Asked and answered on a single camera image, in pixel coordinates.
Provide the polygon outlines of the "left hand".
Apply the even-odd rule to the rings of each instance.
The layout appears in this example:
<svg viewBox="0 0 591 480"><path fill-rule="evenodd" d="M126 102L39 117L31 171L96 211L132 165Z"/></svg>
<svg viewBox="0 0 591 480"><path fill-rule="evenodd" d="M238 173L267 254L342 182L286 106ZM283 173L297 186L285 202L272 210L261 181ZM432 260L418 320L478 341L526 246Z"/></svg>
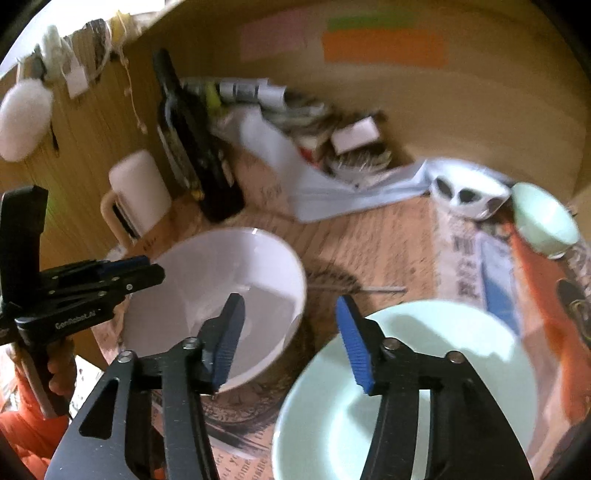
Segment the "left hand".
<svg viewBox="0 0 591 480"><path fill-rule="evenodd" d="M5 352L14 363L16 376L19 382L19 390L22 393L30 391L29 382L24 373L21 349L16 343L5 347ZM49 381L50 390L67 400L70 400L76 382L76 364L74 342L70 337L51 343L48 346L47 368L51 374Z"/></svg>

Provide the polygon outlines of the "orange sleeve forearm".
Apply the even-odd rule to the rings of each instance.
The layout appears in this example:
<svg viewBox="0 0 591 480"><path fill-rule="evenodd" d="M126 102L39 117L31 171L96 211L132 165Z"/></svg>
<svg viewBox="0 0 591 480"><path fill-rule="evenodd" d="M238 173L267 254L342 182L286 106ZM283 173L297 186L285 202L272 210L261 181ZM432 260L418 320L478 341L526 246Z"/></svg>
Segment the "orange sleeve forearm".
<svg viewBox="0 0 591 480"><path fill-rule="evenodd" d="M32 475L43 479L68 428L69 417L45 418L26 377L19 370L15 376L20 406L1 414L1 433Z"/></svg>

